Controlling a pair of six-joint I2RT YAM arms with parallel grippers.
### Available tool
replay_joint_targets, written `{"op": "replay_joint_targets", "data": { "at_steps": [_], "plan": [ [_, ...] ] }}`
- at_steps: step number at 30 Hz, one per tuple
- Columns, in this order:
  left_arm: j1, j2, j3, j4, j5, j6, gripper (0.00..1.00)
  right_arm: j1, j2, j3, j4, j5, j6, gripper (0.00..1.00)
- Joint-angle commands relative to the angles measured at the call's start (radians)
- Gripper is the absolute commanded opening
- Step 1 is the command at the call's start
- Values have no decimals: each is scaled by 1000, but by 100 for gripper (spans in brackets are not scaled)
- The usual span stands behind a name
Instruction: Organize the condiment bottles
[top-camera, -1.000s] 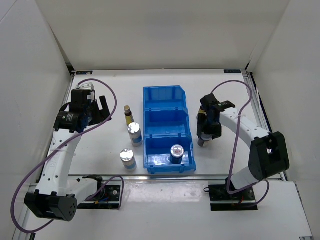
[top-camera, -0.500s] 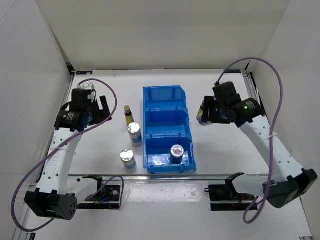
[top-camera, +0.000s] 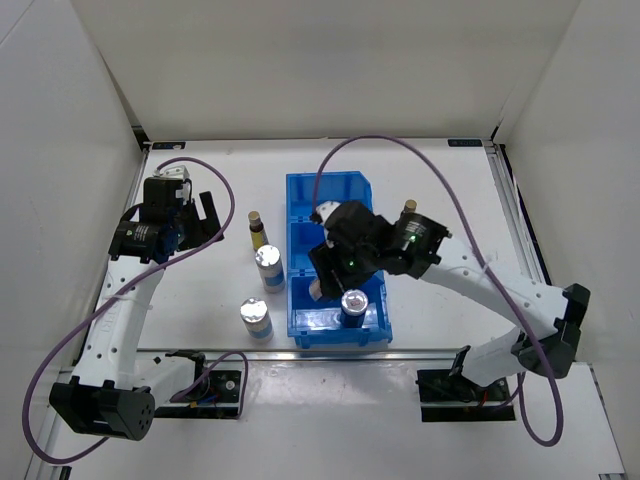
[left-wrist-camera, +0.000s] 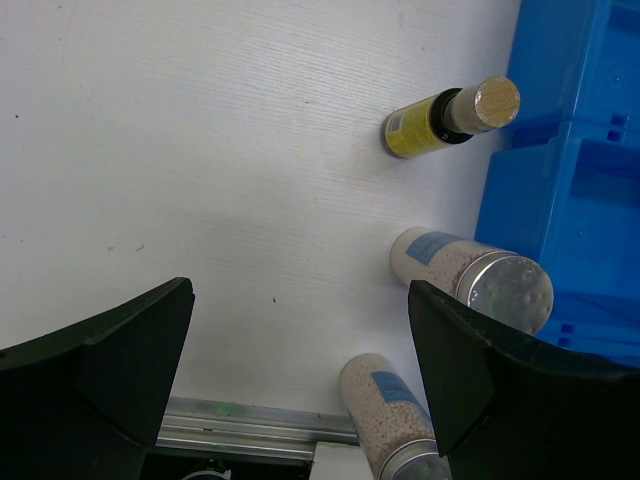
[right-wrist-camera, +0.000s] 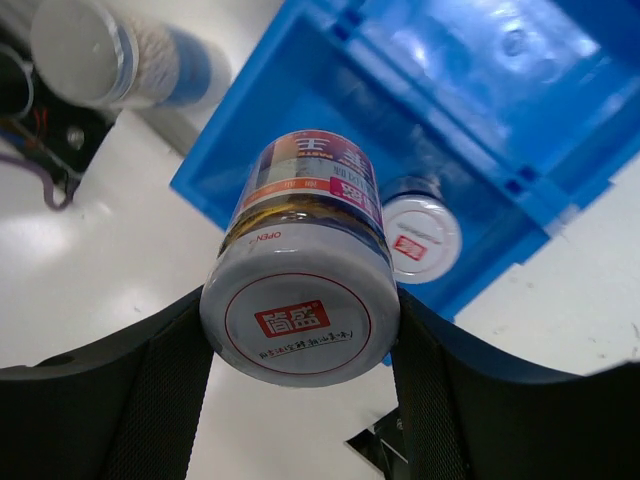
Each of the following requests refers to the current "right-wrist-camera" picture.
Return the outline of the sauce jar white lid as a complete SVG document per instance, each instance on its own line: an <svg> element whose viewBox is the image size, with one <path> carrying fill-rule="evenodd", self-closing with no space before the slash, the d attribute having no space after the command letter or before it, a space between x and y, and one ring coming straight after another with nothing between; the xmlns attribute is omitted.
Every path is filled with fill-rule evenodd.
<svg viewBox="0 0 640 480"><path fill-rule="evenodd" d="M441 192L430 176L404 176L383 186L383 221L399 283L433 282L457 262L463 235Z"/></svg>
<svg viewBox="0 0 640 480"><path fill-rule="evenodd" d="M200 317L227 364L270 384L336 385L383 359L400 305L374 168L356 144L307 129L263 150Z"/></svg>

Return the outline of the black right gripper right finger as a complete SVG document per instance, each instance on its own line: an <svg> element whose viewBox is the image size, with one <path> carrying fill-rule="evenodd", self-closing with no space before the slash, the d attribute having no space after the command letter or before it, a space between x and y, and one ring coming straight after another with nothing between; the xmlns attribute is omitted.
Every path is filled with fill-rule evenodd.
<svg viewBox="0 0 640 480"><path fill-rule="evenodd" d="M635 479L639 365L586 376L504 352L399 295L392 366L414 479Z"/></svg>

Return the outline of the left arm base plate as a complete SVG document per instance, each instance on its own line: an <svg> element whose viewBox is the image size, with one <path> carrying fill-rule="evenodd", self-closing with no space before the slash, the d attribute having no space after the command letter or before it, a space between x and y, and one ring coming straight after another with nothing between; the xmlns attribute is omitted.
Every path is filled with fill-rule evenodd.
<svg viewBox="0 0 640 480"><path fill-rule="evenodd" d="M114 117L60 99L36 72L28 46L36 1L1 3L1 138L69 202Z"/></svg>

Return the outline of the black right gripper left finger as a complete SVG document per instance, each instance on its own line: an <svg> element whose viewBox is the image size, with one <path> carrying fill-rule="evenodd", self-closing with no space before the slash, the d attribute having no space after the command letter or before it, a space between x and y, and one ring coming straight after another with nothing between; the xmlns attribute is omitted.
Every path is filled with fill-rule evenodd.
<svg viewBox="0 0 640 480"><path fill-rule="evenodd" d="M200 296L35 366L2 369L2 478L185 478L214 356Z"/></svg>

